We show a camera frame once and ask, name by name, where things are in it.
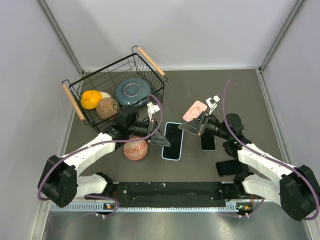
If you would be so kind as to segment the teal phone black screen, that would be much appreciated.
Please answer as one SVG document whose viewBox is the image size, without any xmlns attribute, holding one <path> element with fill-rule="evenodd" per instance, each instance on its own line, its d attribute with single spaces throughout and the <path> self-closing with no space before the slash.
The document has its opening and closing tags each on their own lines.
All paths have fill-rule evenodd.
<svg viewBox="0 0 320 240">
<path fill-rule="evenodd" d="M 214 151 L 216 149 L 215 136 L 211 133 L 204 132 L 200 137 L 200 148 L 203 151 Z"/>
</svg>

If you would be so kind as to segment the pink phone case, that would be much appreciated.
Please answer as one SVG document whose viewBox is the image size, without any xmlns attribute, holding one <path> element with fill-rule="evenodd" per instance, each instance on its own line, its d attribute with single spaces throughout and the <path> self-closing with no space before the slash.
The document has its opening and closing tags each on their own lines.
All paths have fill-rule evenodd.
<svg viewBox="0 0 320 240">
<path fill-rule="evenodd" d="M 182 119 L 185 122 L 190 122 L 193 119 L 196 119 L 200 116 L 202 112 L 207 110 L 208 106 L 203 102 L 196 100 L 192 106 L 186 111 L 186 113 L 182 116 Z"/>
</svg>

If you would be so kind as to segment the black phone case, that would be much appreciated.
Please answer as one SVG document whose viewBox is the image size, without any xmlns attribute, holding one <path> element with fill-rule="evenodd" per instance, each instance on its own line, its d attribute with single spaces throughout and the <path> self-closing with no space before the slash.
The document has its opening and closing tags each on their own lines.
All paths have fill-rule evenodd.
<svg viewBox="0 0 320 240">
<path fill-rule="evenodd" d="M 220 177 L 237 175 L 249 171 L 249 167 L 237 159 L 220 161 L 217 162 L 215 166 Z"/>
</svg>

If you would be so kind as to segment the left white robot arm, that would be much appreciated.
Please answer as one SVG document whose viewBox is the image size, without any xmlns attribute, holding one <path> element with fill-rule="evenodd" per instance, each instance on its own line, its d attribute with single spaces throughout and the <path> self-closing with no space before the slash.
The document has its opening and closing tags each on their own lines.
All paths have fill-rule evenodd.
<svg viewBox="0 0 320 240">
<path fill-rule="evenodd" d="M 143 122 L 138 121 L 137 116 L 137 108 L 127 105 L 120 110 L 114 124 L 89 143 L 65 156 L 51 156 L 37 186 L 39 199 L 51 200 L 63 208 L 75 198 L 101 196 L 106 199 L 114 195 L 114 182 L 107 174 L 97 172 L 81 176 L 81 173 L 125 143 L 146 141 L 162 147 L 171 145 L 160 132 L 156 119 Z M 130 139 L 130 136 L 136 136 L 137 140 Z"/>
</svg>

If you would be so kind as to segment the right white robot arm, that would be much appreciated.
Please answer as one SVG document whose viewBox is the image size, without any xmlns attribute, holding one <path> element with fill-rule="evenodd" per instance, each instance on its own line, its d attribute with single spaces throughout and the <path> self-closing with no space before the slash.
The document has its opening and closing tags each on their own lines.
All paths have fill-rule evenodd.
<svg viewBox="0 0 320 240">
<path fill-rule="evenodd" d="M 224 139 L 222 145 L 230 157 L 262 175 L 236 174 L 233 192 L 237 197 L 260 196 L 279 205 L 296 221 L 314 220 L 320 214 L 320 185 L 312 169 L 287 164 L 259 149 L 243 135 L 244 126 L 237 114 L 227 114 L 220 122 L 202 112 L 179 129 L 196 136 L 209 134 Z"/>
</svg>

